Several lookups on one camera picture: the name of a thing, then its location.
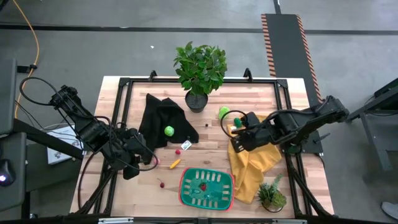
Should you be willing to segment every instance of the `shoe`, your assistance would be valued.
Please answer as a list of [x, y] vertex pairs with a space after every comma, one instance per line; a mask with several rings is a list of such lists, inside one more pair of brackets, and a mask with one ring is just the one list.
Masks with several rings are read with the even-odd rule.
[[381, 203], [381, 209], [392, 218], [398, 220], [398, 204], [393, 204], [390, 202]]

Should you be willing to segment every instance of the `potted plant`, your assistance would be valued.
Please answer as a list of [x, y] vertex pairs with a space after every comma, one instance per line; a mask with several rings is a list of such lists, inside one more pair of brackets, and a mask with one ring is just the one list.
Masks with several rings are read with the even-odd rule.
[[279, 174], [272, 185], [260, 184], [258, 196], [262, 206], [269, 212], [279, 212], [286, 205], [286, 197], [278, 190], [282, 174]]
[[192, 41], [185, 48], [177, 47], [177, 57], [174, 59], [178, 82], [189, 90], [185, 102], [195, 113], [203, 111], [208, 101], [208, 94], [217, 90], [224, 82], [226, 68], [225, 51], [218, 47], [202, 45], [192, 47]]

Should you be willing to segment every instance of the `black cloth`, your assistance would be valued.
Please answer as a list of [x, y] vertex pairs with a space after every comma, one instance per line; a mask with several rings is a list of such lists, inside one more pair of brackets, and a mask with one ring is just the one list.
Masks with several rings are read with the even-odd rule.
[[[164, 134], [167, 126], [174, 128], [174, 135], [169, 137]], [[144, 135], [147, 147], [155, 151], [156, 148], [165, 147], [167, 141], [171, 143], [199, 142], [199, 134], [185, 118], [184, 110], [170, 98], [160, 101], [158, 98], [147, 94], [146, 107], [142, 117], [139, 132]], [[150, 152], [142, 155], [144, 164], [152, 159]]]

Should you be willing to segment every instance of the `black and orange striped tape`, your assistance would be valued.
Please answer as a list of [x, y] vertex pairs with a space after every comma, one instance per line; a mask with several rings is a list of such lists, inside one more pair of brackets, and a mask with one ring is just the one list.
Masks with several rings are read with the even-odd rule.
[[265, 14], [261, 14], [261, 23], [262, 23], [262, 32], [264, 33], [264, 41], [266, 42], [269, 74], [272, 77], [276, 77], [275, 65], [274, 65], [274, 56], [272, 55], [271, 40], [269, 38], [267, 17], [266, 17]]
[[305, 37], [305, 33], [304, 33], [303, 23], [301, 22], [300, 16], [299, 15], [296, 15], [296, 16], [297, 16], [298, 26], [300, 27], [301, 37], [302, 37], [303, 43], [304, 43], [305, 53], [307, 54], [308, 65], [310, 66], [313, 85], [314, 85], [315, 91], [317, 93], [318, 101], [321, 103], [322, 97], [321, 97], [321, 93], [320, 93], [319, 86], [318, 86], [317, 76], [315, 75], [315, 71], [313, 69], [311, 55], [310, 55], [310, 51], [308, 49], [308, 44], [307, 44], [307, 38]]

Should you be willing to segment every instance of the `computer mouse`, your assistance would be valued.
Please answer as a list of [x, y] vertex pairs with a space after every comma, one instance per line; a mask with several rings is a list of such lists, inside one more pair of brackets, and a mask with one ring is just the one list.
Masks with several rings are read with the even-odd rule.
[[0, 186], [7, 187], [14, 183], [16, 177], [9, 159], [0, 160]]

